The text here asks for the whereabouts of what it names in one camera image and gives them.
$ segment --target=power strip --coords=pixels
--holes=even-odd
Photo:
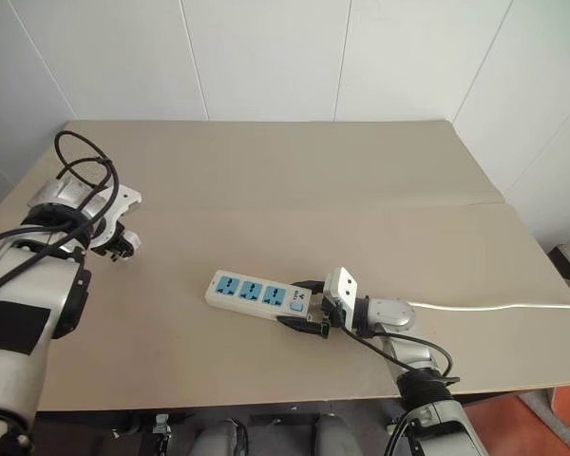
[[[311,294],[305,288],[217,271],[205,300],[213,307],[276,320],[280,315],[307,318]]]

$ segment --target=table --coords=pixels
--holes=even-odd
[[[78,329],[49,351],[40,410],[394,397],[375,353],[210,308],[217,269],[282,282],[345,266],[359,293],[446,306],[570,304],[570,291],[447,122],[86,122],[142,206],[127,262],[89,255]],[[67,150],[81,144],[64,141]],[[52,148],[0,206],[0,231],[59,169]],[[455,393],[570,384],[570,310],[417,309]]]

